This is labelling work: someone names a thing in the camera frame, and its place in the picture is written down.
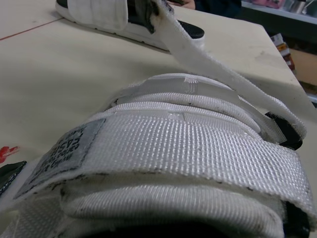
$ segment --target white webbing strap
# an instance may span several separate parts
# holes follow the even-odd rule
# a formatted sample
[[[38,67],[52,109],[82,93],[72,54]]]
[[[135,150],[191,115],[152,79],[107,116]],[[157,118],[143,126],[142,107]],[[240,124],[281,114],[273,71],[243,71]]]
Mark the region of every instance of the white webbing strap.
[[[287,120],[302,139],[305,137],[304,124],[280,100],[266,94],[246,78],[196,47],[173,13],[166,8],[165,1],[153,0],[153,2],[158,6],[158,15],[154,13],[151,15],[155,32],[186,69],[228,85],[250,103],[261,106]]]
[[[251,128],[234,117],[229,117],[225,114],[195,107],[161,102],[137,102],[120,104],[103,113],[97,113],[93,115],[85,123],[99,120],[113,114],[117,115],[119,113],[127,112],[129,112],[131,115],[137,114],[166,119],[183,119],[187,122],[201,123],[211,127],[239,133],[241,135],[248,134],[254,139],[261,140],[261,137],[258,134],[260,128],[256,125],[256,123],[252,124]]]
[[[70,15],[79,23],[123,30],[128,23],[127,0],[67,0]]]
[[[215,80],[190,74],[162,74],[120,90],[110,102],[166,102],[213,110],[235,117],[253,127],[256,123],[262,138],[272,143],[286,141],[274,120],[261,114],[237,93]]]
[[[21,201],[52,183],[95,174],[124,176],[127,182],[152,175],[155,183],[181,178],[185,183],[223,183],[234,191],[250,189],[295,204],[315,227],[312,194],[296,152],[203,123],[137,111],[92,121],[65,134],[15,198]]]

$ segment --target white sandal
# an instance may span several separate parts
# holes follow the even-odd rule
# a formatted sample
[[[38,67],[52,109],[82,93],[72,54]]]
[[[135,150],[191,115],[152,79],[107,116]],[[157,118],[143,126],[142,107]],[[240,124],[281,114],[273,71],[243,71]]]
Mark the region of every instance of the white sandal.
[[[156,33],[151,34],[144,27],[133,0],[57,0],[55,6],[61,16],[72,22],[168,50]],[[182,21],[180,24],[203,48],[203,29]]]

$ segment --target table surface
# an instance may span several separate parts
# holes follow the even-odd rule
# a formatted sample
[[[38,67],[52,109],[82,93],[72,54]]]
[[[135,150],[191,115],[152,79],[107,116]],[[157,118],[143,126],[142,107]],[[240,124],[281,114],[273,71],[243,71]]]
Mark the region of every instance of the table surface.
[[[205,30],[206,51],[304,121],[309,133],[299,154],[317,197],[316,110],[265,30],[179,7],[175,12]],[[0,29],[0,148],[20,147],[0,166],[43,155],[116,90],[186,72],[165,51],[61,19],[53,0],[2,0]],[[6,221],[0,224],[1,230]]]

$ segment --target red object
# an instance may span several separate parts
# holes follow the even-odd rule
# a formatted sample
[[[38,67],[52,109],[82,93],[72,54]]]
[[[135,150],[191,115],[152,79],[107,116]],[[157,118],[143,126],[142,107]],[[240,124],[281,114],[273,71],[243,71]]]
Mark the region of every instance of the red object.
[[[0,164],[3,163],[8,156],[13,155],[16,152],[18,152],[19,149],[20,149],[20,147],[18,147],[18,146],[15,146],[15,147],[13,147],[11,149],[8,146],[2,147],[0,149]]]

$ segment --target shoe label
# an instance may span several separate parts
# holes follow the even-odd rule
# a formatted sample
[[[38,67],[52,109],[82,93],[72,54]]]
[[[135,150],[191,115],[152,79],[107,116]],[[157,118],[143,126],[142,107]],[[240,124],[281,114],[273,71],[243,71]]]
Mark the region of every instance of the shoe label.
[[[15,198],[61,173],[80,168],[106,119],[100,119],[76,127],[62,136],[46,153]]]

